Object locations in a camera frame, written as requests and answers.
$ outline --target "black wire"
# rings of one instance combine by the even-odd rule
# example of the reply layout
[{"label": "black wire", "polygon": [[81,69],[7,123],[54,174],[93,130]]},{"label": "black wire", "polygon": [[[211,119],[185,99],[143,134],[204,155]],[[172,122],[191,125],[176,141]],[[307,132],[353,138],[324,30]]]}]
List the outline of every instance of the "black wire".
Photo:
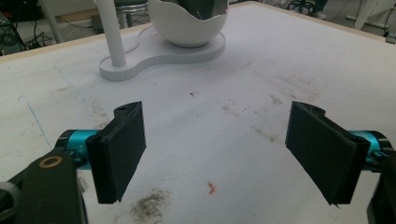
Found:
[{"label": "black wire", "polygon": [[349,3],[350,0],[346,0],[346,3],[344,4],[344,6],[338,11],[338,13],[329,21],[334,21],[335,18],[338,17],[338,15],[340,15],[340,13],[344,10],[344,8],[347,6],[347,4]]},{"label": "black wire", "polygon": [[387,16],[387,19],[385,20],[385,24],[384,24],[384,32],[386,32],[387,31],[387,24],[388,24],[388,19],[389,19],[389,16],[390,16],[390,14],[392,13],[392,11],[394,10],[396,8],[396,5],[390,10],[390,12],[388,13],[388,16]]},{"label": "black wire", "polygon": [[359,12],[361,11],[361,2],[359,3],[359,8],[358,11],[356,12],[356,20],[355,20],[355,24],[353,24],[353,28],[356,27],[356,21],[358,20],[358,16],[359,16]]},{"label": "black wire", "polygon": [[68,23],[68,24],[70,24],[70,25],[72,25],[72,26],[76,26],[76,27],[84,28],[84,29],[91,29],[91,28],[93,28],[93,26],[80,26],[80,25],[75,25],[75,24],[71,23],[70,21],[65,20],[63,17],[59,17],[59,18],[61,19],[61,21],[64,21],[64,22],[66,22],[66,23]]}]

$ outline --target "white base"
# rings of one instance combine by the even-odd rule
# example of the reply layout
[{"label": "white base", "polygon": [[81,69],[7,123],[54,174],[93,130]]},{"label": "white base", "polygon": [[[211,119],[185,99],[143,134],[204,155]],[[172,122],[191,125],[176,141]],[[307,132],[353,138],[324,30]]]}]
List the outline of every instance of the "white base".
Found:
[{"label": "white base", "polygon": [[160,63],[202,63],[213,60],[225,50],[225,37],[217,35],[207,44],[193,49],[177,47],[156,33],[153,27],[143,30],[133,49],[125,52],[126,64],[116,67],[110,57],[100,64],[101,76],[111,81],[123,81],[137,76],[143,70]]}]

